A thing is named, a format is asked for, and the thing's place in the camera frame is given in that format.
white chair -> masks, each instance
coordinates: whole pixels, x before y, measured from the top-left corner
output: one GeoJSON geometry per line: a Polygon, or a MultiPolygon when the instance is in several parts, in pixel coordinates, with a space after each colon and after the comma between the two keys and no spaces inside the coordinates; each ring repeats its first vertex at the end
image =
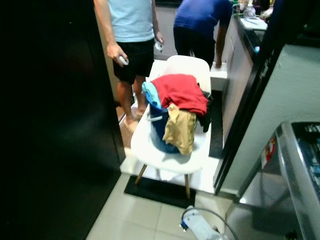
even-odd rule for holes
{"type": "MultiPolygon", "coordinates": [[[[159,76],[166,74],[190,74],[195,76],[203,91],[211,92],[209,65],[202,59],[175,55],[168,58],[163,71],[159,76]]],[[[191,155],[184,156],[179,153],[170,154],[157,149],[151,140],[151,122],[147,120],[147,107],[131,139],[131,150],[137,159],[143,163],[143,167],[135,181],[138,184],[146,167],[153,166],[159,170],[167,170],[184,174],[186,196],[190,198],[188,174],[200,170],[209,157],[209,146],[211,137],[211,125],[206,133],[197,124],[194,131],[194,144],[191,155]]]]}

blue shirt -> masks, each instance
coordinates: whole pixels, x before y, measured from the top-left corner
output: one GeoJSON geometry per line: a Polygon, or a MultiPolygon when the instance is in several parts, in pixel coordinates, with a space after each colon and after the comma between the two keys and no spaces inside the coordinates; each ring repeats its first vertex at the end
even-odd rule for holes
{"type": "Polygon", "coordinates": [[[231,14],[229,0],[183,0],[173,26],[194,30],[212,39],[218,21],[220,25],[228,26],[231,14]]]}
{"type": "Polygon", "coordinates": [[[117,42],[145,42],[155,37],[151,0],[106,0],[117,42]]]}

wooden chair leg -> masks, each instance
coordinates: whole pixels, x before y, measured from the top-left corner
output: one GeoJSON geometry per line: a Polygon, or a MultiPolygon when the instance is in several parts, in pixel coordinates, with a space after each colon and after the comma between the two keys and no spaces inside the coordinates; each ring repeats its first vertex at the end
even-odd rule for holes
{"type": "Polygon", "coordinates": [[[189,187],[188,174],[185,174],[185,175],[184,175],[184,184],[185,184],[186,198],[187,198],[187,199],[190,199],[190,187],[189,187]]]}
{"type": "Polygon", "coordinates": [[[147,165],[144,164],[143,167],[141,168],[141,171],[140,171],[140,173],[139,173],[139,176],[136,178],[136,180],[135,180],[135,182],[134,182],[135,184],[138,184],[138,183],[140,182],[141,177],[142,177],[142,174],[144,174],[146,168],[147,168],[147,165]]]}

red clothing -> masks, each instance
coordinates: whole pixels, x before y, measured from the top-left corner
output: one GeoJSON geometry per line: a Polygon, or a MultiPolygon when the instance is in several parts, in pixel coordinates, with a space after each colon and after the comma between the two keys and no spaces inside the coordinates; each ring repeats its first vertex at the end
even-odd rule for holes
{"type": "Polygon", "coordinates": [[[187,110],[202,117],[207,113],[207,98],[203,95],[197,80],[192,75],[168,74],[152,81],[163,108],[171,103],[181,110],[187,110]]]}

black door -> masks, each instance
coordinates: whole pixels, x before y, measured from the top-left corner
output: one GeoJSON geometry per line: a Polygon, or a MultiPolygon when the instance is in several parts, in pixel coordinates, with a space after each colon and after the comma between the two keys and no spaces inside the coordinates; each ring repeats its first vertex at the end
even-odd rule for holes
{"type": "Polygon", "coordinates": [[[32,158],[12,163],[1,218],[10,239],[82,240],[124,159],[93,1],[30,4],[32,158]]]}

